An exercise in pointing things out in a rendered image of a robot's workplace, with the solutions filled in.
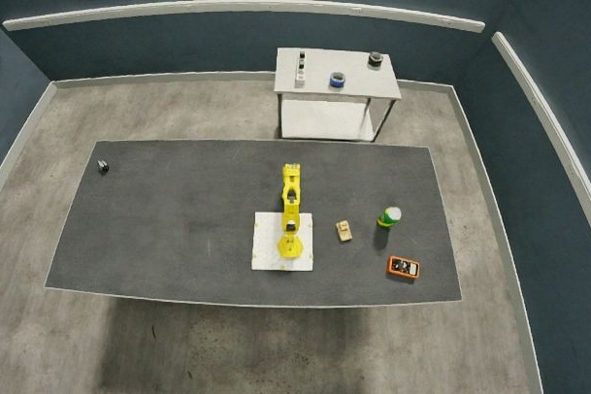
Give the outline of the green and yellow drink can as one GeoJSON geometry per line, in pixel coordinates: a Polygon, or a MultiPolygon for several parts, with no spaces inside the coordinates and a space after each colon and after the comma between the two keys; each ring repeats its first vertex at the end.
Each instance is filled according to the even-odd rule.
{"type": "Polygon", "coordinates": [[[397,208],[388,208],[379,218],[378,226],[382,229],[388,229],[401,217],[401,212],[397,208]]]}

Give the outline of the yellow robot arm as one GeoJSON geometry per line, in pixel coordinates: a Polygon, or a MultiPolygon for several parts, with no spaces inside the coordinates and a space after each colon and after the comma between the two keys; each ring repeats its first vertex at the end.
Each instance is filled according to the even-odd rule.
{"type": "Polygon", "coordinates": [[[297,167],[296,167],[296,164],[288,164],[288,165],[286,164],[285,167],[283,167],[283,178],[285,179],[285,186],[284,186],[283,194],[282,194],[282,198],[284,200],[284,213],[282,216],[283,222],[281,222],[281,225],[282,225],[282,230],[286,230],[286,231],[283,231],[283,233],[288,234],[288,235],[286,236],[286,238],[285,238],[285,236],[282,236],[277,244],[277,249],[279,251],[279,257],[283,257],[284,255],[297,255],[297,254],[298,254],[297,257],[301,257],[301,252],[304,248],[304,245],[302,244],[299,237],[296,236],[294,238],[294,235],[297,234],[297,231],[299,231],[299,226],[300,226],[299,177],[300,177],[300,165],[297,165],[297,167]],[[294,182],[290,182],[290,181],[294,181],[294,182]],[[295,191],[296,196],[287,196],[290,189],[293,189],[295,191]],[[292,211],[292,212],[290,212],[290,211],[292,211]],[[287,223],[289,220],[293,220],[295,224],[287,223]],[[295,245],[294,245],[294,241],[295,241],[295,245]],[[284,253],[284,248],[285,248],[285,253],[284,253]],[[288,252],[288,250],[291,250],[291,252],[288,252]]]}

